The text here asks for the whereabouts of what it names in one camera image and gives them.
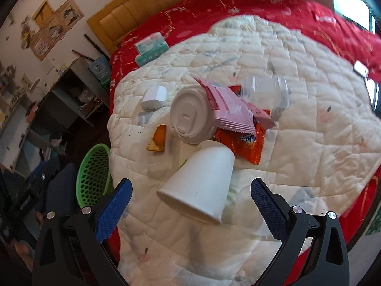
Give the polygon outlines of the orange snack wrapper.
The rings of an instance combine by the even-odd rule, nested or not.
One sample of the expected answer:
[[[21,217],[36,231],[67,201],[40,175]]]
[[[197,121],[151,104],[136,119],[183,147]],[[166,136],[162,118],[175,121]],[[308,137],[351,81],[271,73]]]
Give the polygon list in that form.
[[[275,126],[270,110],[259,108],[241,97],[253,113],[254,134],[243,134],[218,128],[213,138],[230,148],[233,154],[243,157],[253,165],[259,165],[264,146],[266,130]]]

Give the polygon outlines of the dark blue chair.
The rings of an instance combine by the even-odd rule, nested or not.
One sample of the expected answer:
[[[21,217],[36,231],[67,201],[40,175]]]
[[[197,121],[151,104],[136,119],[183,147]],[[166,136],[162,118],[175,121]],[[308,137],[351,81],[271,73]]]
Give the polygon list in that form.
[[[61,168],[44,162],[23,183],[16,207],[22,215],[32,209],[44,215],[51,211],[60,216],[76,213],[79,210],[75,194],[76,174],[73,163]]]

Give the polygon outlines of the pink snack packet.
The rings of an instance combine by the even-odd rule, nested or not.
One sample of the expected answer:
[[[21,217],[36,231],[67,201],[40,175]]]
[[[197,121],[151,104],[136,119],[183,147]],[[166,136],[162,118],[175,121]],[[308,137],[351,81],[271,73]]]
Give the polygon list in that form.
[[[214,114],[214,126],[243,134],[254,134],[253,113],[232,89],[194,78],[204,89]]]

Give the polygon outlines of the yellow wooden headboard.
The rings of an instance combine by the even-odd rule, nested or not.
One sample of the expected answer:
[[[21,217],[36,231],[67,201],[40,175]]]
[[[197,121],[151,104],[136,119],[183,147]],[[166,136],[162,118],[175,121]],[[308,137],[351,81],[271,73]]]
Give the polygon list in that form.
[[[124,37],[148,17],[182,0],[112,0],[86,20],[97,39],[111,54]]]

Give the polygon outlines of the teal tissue pack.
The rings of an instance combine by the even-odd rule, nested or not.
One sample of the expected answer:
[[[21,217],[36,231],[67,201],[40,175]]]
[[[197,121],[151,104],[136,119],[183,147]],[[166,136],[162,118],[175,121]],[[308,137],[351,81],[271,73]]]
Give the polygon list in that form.
[[[139,67],[146,65],[147,63],[157,59],[159,56],[165,53],[168,49],[169,49],[169,46],[166,43],[159,44],[158,46],[147,51],[146,53],[137,55],[135,58],[136,64]]]

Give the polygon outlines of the white foam block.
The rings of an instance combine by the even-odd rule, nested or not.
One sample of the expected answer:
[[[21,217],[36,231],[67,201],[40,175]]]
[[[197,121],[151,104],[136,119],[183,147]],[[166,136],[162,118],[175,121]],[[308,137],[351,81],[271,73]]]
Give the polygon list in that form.
[[[152,86],[147,89],[141,99],[143,110],[156,110],[163,107],[168,98],[167,88],[161,85]]]

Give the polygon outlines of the clear plastic bowl container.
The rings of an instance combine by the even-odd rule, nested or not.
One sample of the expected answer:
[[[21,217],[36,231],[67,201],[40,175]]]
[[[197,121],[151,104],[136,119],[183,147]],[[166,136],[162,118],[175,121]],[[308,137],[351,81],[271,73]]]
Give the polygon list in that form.
[[[247,76],[241,84],[241,95],[258,108],[271,112],[283,112],[289,106],[289,88],[284,77]]]

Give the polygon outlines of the white quilted blanket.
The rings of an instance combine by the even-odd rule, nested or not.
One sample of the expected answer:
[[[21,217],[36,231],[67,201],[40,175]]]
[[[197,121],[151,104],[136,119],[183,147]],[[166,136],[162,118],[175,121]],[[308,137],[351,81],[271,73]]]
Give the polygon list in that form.
[[[110,174],[129,285],[250,285],[281,246],[254,179],[309,214],[341,216],[380,168],[380,119],[352,65],[297,30],[239,15],[118,84]]]

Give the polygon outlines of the white paper cup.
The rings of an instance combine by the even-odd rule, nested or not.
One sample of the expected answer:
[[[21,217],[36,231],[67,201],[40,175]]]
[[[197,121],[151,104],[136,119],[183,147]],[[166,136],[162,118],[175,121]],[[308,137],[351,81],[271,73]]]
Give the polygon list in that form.
[[[234,161],[230,148],[217,141],[203,141],[157,195],[170,208],[188,218],[219,225]]]

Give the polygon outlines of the orange peel piece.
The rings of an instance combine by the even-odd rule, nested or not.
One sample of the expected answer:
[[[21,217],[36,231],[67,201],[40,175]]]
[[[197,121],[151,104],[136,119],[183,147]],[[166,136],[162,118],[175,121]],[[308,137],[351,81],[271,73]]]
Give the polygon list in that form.
[[[164,152],[166,145],[166,137],[167,137],[167,126],[159,125],[152,139],[147,143],[146,149],[151,152]]]

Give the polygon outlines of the white tissue pack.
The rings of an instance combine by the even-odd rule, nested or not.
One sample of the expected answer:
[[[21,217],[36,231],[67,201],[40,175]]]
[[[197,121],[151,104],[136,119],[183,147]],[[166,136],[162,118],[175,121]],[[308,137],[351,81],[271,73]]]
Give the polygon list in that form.
[[[162,43],[165,43],[164,37],[162,36],[160,32],[155,32],[143,38],[142,40],[138,41],[137,43],[134,44],[134,46],[136,47],[138,54],[142,55],[156,48]]]

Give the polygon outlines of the green mesh trash basket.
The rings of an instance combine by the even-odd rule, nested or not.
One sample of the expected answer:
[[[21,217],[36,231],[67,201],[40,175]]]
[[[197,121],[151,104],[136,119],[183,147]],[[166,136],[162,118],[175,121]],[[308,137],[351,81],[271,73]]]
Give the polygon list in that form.
[[[109,154],[109,147],[97,144],[81,162],[76,180],[76,197],[80,208],[93,207],[102,196],[113,191]]]

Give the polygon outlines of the wall poster collage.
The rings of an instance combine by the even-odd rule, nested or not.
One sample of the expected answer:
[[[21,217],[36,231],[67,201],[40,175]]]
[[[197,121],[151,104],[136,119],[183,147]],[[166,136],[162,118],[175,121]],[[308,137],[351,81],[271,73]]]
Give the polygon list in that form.
[[[66,0],[57,10],[44,0],[32,17],[21,23],[21,48],[30,48],[43,61],[82,18],[84,14],[74,0]]]

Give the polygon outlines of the red bed cover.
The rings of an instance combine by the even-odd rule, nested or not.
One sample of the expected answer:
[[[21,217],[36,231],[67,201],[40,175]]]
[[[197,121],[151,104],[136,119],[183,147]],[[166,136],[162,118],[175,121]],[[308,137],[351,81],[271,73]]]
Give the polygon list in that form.
[[[139,67],[135,43],[160,32],[169,49]],[[380,181],[380,119],[355,61],[380,79],[380,38],[303,0],[183,0],[149,17],[112,56],[110,173],[132,181],[118,229],[118,269],[130,285],[250,285],[280,247],[248,201],[254,178],[310,214],[337,213],[351,241],[371,219]],[[156,125],[144,125],[141,99],[167,88],[169,99],[195,77],[223,86],[247,76],[284,77],[289,106],[275,111],[259,165],[237,157],[220,225],[171,209],[157,191],[192,154],[177,135],[160,161],[143,160]]]

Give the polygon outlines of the black phone on bed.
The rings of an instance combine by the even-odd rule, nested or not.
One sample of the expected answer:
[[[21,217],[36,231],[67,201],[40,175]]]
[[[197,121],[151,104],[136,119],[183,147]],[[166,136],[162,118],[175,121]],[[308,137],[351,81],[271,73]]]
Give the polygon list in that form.
[[[381,116],[380,85],[369,77],[369,69],[360,61],[355,61],[353,70],[364,80],[371,108],[377,117]]]

